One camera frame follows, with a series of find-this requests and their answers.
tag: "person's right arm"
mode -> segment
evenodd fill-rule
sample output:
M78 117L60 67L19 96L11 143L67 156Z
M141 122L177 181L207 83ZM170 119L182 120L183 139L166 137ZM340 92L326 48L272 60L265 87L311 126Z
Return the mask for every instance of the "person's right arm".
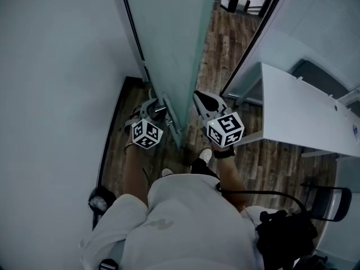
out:
M214 145L217 151L226 151L226 148L220 148ZM243 191L245 190L244 184L236 169L234 157L228 157L218 160L218 172L220 176L220 186L222 190L227 191ZM239 212L246 206L247 199L245 194L223 194L223 197L229 201Z

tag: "white t-shirt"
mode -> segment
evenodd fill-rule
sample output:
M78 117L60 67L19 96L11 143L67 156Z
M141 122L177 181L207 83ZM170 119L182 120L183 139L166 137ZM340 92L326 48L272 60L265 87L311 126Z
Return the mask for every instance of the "white t-shirt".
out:
M120 269L263 269L255 227L260 212L241 214L208 175L176 174L157 180L149 208L132 195L119 197L87 240L82 262L97 269L116 242L125 240Z

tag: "chair backrest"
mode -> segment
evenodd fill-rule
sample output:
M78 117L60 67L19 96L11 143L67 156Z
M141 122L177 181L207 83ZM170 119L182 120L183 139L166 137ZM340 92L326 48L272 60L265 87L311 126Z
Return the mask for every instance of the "chair backrest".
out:
M326 186L318 186L313 184L305 184L302 183L301 186L308 187L309 192L311 189L316 189L316 195L314 198L314 202L311 208L311 217L313 219L318 219L322 221L333 221L338 222L345 218L347 215L350 203L352 199L352 193L350 189L348 188L342 188L342 187L326 187ZM337 212L333 219L326 219L324 218L324 215L327 212L328 205L331 199L331 194L333 190L341 190L341 198L339 207L337 209Z

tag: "white table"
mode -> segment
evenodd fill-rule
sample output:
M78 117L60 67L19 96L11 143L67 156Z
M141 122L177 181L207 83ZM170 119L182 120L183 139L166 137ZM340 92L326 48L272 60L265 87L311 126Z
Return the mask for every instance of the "white table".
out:
M261 64L263 130L236 145L269 139L319 149L302 156L331 152L360 157L360 118L343 104L289 73Z

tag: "black round object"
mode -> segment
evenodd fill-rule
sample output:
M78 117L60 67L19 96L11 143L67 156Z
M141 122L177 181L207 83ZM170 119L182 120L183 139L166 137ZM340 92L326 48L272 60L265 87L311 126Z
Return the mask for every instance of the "black round object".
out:
M101 209L94 205L93 201L94 199L102 200L106 205L102 207ZM104 215L105 212L112 206L112 204L115 202L116 196L114 193L106 189L105 187L97 187L95 188L89 197L88 205L93 210L94 213L98 215Z

